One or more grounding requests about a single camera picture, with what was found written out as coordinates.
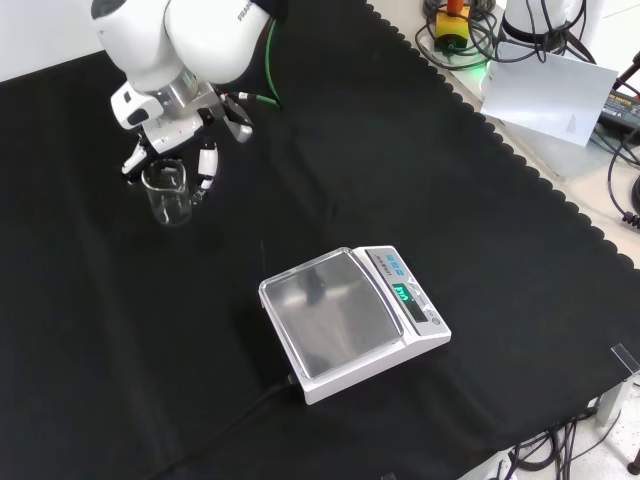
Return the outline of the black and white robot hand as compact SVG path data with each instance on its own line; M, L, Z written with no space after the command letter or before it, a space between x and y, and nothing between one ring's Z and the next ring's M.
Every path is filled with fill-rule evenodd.
M130 182L146 177L151 165L162 158L174 158L187 146L199 141L199 186L192 195L194 203L201 202L214 184L219 166L216 143L209 138L207 129L216 121L223 121L239 143L253 134L253 123L238 100L252 100L244 92L240 95L224 94L205 83L199 86L194 99L178 113L169 111L167 103L149 95L141 97L151 111L141 109L141 118L131 115L130 127L139 127L138 143L122 166L122 174Z

